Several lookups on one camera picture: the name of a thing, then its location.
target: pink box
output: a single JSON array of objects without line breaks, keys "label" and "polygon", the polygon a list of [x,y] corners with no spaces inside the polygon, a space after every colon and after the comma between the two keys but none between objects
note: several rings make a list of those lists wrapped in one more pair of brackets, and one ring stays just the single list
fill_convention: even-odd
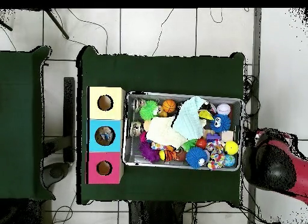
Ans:
[{"label": "pink box", "polygon": [[[106,175],[101,175],[97,171],[97,165],[106,161],[110,171]],[[124,164],[120,152],[89,152],[88,159],[88,183],[89,184],[119,184],[123,175]]]}]

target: dark green table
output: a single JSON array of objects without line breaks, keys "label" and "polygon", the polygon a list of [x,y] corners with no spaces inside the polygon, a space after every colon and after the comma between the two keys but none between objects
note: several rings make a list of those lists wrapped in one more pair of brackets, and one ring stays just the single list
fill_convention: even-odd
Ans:
[{"label": "dark green table", "polygon": [[126,92],[147,91],[184,95],[241,98],[241,53],[230,57],[137,57],[98,55],[85,46],[77,57],[77,202],[89,200],[229,201],[239,206],[241,168],[235,172],[125,166],[119,185],[85,184],[87,151],[87,87],[121,87]]}]

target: blue spiky ball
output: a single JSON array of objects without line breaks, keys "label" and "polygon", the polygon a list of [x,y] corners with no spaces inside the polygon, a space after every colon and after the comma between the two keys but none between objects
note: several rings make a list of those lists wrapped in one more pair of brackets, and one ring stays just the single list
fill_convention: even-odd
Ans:
[{"label": "blue spiky ball", "polygon": [[210,126],[211,130],[216,133],[228,131],[231,126],[231,120],[227,115],[216,114],[214,120],[211,120]]}]

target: orange ball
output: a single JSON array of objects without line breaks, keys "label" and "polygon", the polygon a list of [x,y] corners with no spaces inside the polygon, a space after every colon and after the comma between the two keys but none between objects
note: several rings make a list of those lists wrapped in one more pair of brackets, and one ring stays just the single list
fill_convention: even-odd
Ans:
[{"label": "orange ball", "polygon": [[162,108],[166,113],[172,113],[176,109],[176,103],[174,100],[167,99],[162,103]]}]

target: white cloth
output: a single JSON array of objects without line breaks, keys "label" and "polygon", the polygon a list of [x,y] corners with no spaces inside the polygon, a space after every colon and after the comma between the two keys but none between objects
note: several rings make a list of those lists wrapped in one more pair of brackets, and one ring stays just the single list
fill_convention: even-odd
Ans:
[{"label": "white cloth", "polygon": [[171,145],[179,149],[182,144],[187,142],[187,139],[171,127],[173,120],[174,116],[154,117],[147,132],[147,139],[160,145]]}]

